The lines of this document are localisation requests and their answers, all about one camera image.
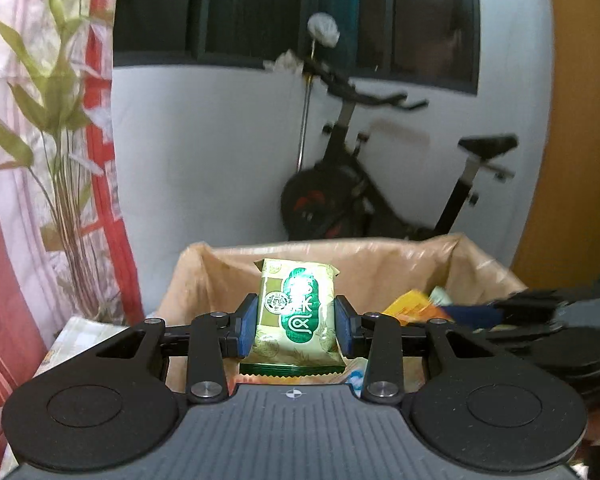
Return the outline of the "gold green snack packet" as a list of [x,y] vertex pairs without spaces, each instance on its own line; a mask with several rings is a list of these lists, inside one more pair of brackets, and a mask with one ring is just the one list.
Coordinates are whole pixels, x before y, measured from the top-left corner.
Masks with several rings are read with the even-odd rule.
[[256,331],[243,375],[301,377],[346,367],[336,336],[335,278],[327,263],[266,258],[261,271]]

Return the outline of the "panda bread package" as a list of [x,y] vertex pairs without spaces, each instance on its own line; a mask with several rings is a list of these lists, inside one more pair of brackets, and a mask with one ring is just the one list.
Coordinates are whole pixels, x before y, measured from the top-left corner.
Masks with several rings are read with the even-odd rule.
[[368,359],[365,358],[347,360],[344,371],[337,379],[338,384],[348,385],[358,398],[363,391],[367,363]]

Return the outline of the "cardboard box with plastic liner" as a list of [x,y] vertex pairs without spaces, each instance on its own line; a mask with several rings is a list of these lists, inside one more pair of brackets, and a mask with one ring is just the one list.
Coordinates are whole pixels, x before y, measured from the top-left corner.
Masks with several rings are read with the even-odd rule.
[[187,325],[212,311],[233,312],[260,288],[256,267],[264,258],[328,263],[338,269],[337,294],[360,313],[381,312],[411,289],[445,289],[465,306],[486,304],[524,289],[501,263],[464,235],[426,242],[318,240],[234,248],[193,244],[182,252],[156,312],[170,325]]

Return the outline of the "yellow orange snack packet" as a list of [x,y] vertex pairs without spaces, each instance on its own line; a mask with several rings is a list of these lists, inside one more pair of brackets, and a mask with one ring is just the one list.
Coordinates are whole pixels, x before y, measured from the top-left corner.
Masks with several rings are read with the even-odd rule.
[[433,304],[426,295],[416,289],[396,298],[388,308],[382,311],[382,314],[395,318],[402,326],[425,323],[433,318],[452,320],[440,307]]

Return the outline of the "orange wooden door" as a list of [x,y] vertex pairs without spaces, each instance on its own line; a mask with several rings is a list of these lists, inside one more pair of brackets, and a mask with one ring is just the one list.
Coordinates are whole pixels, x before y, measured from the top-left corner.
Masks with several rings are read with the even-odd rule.
[[600,0],[553,0],[550,134],[513,271],[532,288],[600,278]]

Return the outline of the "black exercise bike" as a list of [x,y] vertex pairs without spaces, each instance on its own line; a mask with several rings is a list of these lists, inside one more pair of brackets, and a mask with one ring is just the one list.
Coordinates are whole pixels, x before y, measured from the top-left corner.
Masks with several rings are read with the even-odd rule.
[[422,242],[446,235],[463,208],[478,202],[478,174],[488,172],[498,181],[515,175],[500,162],[518,148],[515,133],[461,136],[460,154],[452,159],[458,177],[438,218],[426,222],[425,196],[412,179],[417,170],[431,174],[443,168],[444,161],[429,156],[429,133],[387,113],[417,113],[428,100],[404,91],[358,90],[346,74],[312,56],[303,58],[302,74],[324,84],[340,110],[322,128],[323,154],[291,176],[280,193],[280,218],[292,242],[360,237]]

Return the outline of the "plaid flower tablecloth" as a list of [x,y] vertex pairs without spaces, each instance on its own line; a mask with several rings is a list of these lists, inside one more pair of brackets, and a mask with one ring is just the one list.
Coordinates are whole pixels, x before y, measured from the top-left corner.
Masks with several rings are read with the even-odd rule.
[[73,316],[47,351],[34,376],[41,375],[68,359],[91,349],[125,330],[125,326],[99,323]]

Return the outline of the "dark window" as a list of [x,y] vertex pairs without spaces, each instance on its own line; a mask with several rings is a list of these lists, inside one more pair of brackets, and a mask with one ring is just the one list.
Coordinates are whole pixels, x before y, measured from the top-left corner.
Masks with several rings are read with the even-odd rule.
[[117,0],[119,64],[256,68],[286,51],[353,77],[475,93],[479,0]]

